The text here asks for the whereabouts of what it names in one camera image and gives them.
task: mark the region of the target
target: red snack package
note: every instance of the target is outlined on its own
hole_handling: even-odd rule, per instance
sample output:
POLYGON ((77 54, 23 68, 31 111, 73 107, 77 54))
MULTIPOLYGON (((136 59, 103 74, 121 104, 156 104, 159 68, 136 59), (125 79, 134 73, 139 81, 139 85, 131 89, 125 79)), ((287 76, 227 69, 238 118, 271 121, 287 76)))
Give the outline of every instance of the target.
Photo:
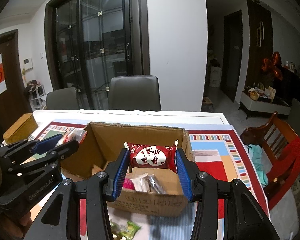
POLYGON ((124 143, 124 147, 130 151, 130 166, 132 168, 169 169, 177 173, 175 163, 176 146, 124 143))

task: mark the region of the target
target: door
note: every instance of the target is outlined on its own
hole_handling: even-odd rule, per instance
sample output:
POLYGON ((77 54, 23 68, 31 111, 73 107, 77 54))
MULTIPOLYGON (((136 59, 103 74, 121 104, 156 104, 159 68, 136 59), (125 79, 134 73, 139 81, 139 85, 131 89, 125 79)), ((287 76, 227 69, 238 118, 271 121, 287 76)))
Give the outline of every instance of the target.
POLYGON ((77 0, 70 0, 56 9, 58 68, 61 74, 61 87, 75 87, 78 91, 80 107, 89 109, 79 62, 77 29, 77 0))
POLYGON ((128 21, 125 0, 81 0, 83 64, 93 109, 108 109, 113 77, 132 75, 129 7, 126 12, 128 21))
POLYGON ((62 86, 107 110, 111 79, 133 74, 129 0, 70 0, 56 9, 56 35, 62 86))
POLYGON ((234 101, 237 93, 242 57, 242 12, 224 17, 225 39, 221 90, 234 101))
POLYGON ((273 30, 271 12, 261 5, 247 0, 250 48, 245 86, 253 86, 262 82, 267 87, 267 77, 261 72, 262 59, 271 58, 273 51, 273 30))
POLYGON ((29 102, 24 96, 19 62, 16 52, 18 51, 16 36, 17 31, 10 32, 0 37, 0 86, 4 78, 5 88, 1 87, 0 94, 0 141, 3 133, 10 128, 23 114, 31 113, 29 102))

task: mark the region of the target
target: sliding door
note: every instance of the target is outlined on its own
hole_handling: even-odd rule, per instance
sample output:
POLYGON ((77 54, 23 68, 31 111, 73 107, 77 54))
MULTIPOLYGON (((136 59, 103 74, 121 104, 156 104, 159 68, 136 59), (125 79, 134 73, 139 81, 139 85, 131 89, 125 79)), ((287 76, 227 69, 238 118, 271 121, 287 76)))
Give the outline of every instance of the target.
POLYGON ((70 0, 56 36, 63 87, 77 88, 82 108, 107 110, 111 79, 133 75, 129 0, 70 0))
POLYGON ((110 81, 132 74, 124 0, 81 0, 82 46, 95 109, 108 109, 110 81))

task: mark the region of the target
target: light blue cloth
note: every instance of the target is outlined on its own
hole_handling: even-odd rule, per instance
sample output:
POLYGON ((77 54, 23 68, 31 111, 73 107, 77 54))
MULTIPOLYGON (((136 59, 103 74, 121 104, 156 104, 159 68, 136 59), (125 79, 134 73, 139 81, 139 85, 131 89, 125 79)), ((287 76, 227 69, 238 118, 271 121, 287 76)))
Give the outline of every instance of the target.
POLYGON ((245 145, 248 151, 249 157, 252 160, 254 167, 256 168, 257 175, 260 179, 261 185, 263 187, 268 185, 268 177, 263 171, 263 165, 261 164, 262 149, 259 145, 249 144, 245 145))

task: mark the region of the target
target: metal screw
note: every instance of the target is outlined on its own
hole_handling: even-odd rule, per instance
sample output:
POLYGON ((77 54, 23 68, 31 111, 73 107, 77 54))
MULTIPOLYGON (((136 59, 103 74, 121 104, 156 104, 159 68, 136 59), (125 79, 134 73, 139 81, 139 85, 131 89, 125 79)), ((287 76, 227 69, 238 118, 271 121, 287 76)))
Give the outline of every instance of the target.
POLYGON ((233 183, 236 185, 240 185, 242 181, 240 179, 234 179, 233 183))
POLYGON ((205 171, 200 171, 199 172, 199 177, 200 178, 206 178, 208 176, 208 173, 206 173, 205 171))
POLYGON ((103 177, 105 177, 106 175, 107 175, 107 173, 106 173, 105 171, 99 171, 99 172, 97 173, 98 178, 103 178, 103 177))
POLYGON ((66 185, 69 185, 71 183, 71 181, 72 181, 71 179, 64 179, 62 181, 62 184, 66 186, 66 185))

